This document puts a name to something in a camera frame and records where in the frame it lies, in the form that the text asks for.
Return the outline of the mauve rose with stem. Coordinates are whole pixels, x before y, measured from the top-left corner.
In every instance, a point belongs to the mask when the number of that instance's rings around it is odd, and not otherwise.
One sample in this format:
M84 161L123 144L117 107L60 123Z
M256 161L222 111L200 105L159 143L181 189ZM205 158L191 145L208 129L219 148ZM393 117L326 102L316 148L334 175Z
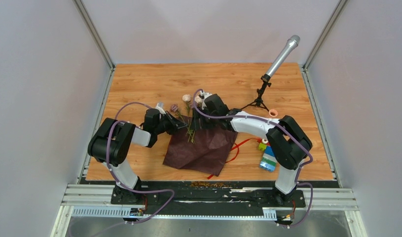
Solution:
M182 120L188 124L188 117L183 115L183 113L181 112L181 109L179 108L179 106L177 104L172 104L170 107L170 110L173 113L175 113L180 120Z

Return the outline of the cream rose with stem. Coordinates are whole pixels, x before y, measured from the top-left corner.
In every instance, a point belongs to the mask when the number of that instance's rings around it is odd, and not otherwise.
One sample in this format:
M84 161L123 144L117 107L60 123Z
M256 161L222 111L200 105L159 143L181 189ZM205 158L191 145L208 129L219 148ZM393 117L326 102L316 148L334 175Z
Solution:
M192 111L191 96L189 94L185 94L185 95L182 96L182 100L185 103L186 116L188 117L188 126L187 126L188 141L191 142L191 143L195 143L195 141L194 141L194 130L191 128L192 120L189 117L191 115L191 111Z

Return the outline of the maroon flower bouquet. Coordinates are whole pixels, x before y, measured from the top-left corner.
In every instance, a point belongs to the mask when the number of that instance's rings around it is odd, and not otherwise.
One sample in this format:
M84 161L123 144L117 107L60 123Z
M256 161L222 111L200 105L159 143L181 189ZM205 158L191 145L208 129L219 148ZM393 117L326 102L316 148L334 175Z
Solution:
M219 176L238 133L215 126L195 131L194 142L190 142L186 132L182 128L171 136L163 164Z

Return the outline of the red ribbon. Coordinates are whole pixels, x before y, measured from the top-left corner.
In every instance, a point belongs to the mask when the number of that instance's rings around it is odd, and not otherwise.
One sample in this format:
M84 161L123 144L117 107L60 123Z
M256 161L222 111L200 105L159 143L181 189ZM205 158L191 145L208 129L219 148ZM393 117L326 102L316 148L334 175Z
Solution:
M223 169L218 176L209 174L206 180L254 180L261 172L259 163L263 151L259 150L260 139L250 137L238 139L230 150Z

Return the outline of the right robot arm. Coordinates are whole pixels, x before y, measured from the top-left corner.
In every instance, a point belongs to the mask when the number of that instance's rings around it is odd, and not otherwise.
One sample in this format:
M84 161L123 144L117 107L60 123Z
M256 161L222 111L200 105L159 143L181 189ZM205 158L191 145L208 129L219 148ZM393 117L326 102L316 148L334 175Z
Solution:
M206 121L221 128L247 133L266 139L279 164L279 173L274 184L273 199L279 206L286 206L293 199L297 180L303 166L312 162L311 140L291 116L281 119L251 115L240 109L229 109L217 94L198 89L194 96L202 100L201 107L194 109Z

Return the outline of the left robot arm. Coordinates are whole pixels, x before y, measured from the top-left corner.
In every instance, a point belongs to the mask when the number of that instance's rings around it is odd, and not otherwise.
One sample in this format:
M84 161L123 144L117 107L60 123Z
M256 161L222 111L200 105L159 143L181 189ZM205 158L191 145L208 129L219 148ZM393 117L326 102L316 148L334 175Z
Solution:
M112 204L136 204L144 195L140 177L127 161L131 145L151 148L159 134L174 134L187 123L169 112L147 109L141 126L114 118L107 118L91 138L87 153L102 163L114 177Z

